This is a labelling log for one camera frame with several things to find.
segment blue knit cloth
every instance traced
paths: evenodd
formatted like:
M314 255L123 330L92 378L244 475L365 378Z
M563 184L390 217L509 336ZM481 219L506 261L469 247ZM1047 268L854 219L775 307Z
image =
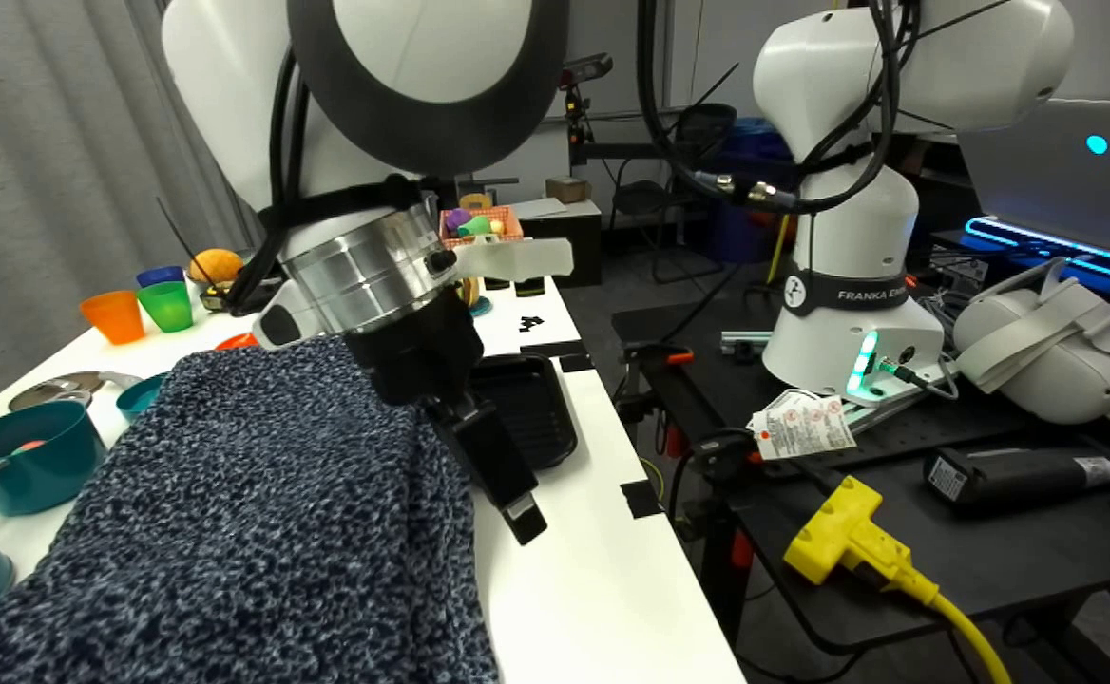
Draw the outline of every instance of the blue knit cloth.
M191 356L0 606L0 682L497 682L469 478L342 342Z

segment yellow power cord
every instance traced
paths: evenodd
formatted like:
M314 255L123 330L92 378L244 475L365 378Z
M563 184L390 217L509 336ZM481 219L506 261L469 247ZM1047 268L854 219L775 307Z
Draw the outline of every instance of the yellow power cord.
M938 593L938 584L911 566L902 539L869 522L883 496L849 475L812 515L812 522L787 542L784 564L806 580L822 584L832 566L859 570L869 566L889 580L889 589L907 593L922 610L938 613L981 658L991 684L1011 684L1011 674L981 627Z

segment black tool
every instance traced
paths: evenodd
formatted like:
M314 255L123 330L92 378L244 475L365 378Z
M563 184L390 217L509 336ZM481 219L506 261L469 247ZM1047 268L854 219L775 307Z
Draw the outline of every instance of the black tool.
M1030 508L1110 485L1110 449L941 449L929 463L929 485L971 518Z

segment black table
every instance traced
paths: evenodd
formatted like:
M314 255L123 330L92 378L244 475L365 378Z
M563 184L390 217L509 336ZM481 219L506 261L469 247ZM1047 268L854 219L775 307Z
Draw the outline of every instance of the black table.
M688 307L622 311L613 323L622 342L653 342L670 328L675 328L683 311ZM670 417L692 436L692 446L716 436L721 427L745 427L745 417L770 401L775 384L759 373L759 364L734 364L718 354L721 328L736 330L769 323L770 314L759 302L712 304L696 323L683 328L683 336L672 340L696 349L696 364L642 364L653 395L663 401ZM1047 658L1085 658L1086 670L1093 658L1093 670L1110 675L1110 661L1099 661L1092 641L1085 641L1068 627L1086 593L1110 589L1110 496L1086 496L1064 506L987 522L962 522L930 490L922 490L929 452L911 449L911 440L897 440L897 433L915 433L920 414L930 412L938 406L922 403L907 414L897 414L873 433L859 436L854 460L832 456L824 463L838 470L854 470L864 484L886 496L879 525L902 536L911 547L915 566L930 575L971 617L1025 617L1038 630L1048 630L1054 646L1061 650L1054 653L1048 640L1043 640L1043 650L1048 650ZM1033 422L1006 403L941 403L941 414L954 414L954 422L1006 422L986 427L991 433L1011 433L1011 427L1033 430ZM873 460L869 452L864 452L864 440L902 446L902 456ZM854 575L841 570L824 589L812 589L784 566L784 547L824 498L812 484L753 478L718 490L718 498L730 508L734 525L753 539L770 580L819 646L864 650L938 627L920 610L873 593Z

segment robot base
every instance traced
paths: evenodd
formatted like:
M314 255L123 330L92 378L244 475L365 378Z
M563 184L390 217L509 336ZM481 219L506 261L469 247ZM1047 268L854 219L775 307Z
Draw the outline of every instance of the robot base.
M867 373L869 361L929 370L938 364L938 349L941 323L915 302L906 302L889 311L779 311L765 364L789 387L850 395L850 378Z

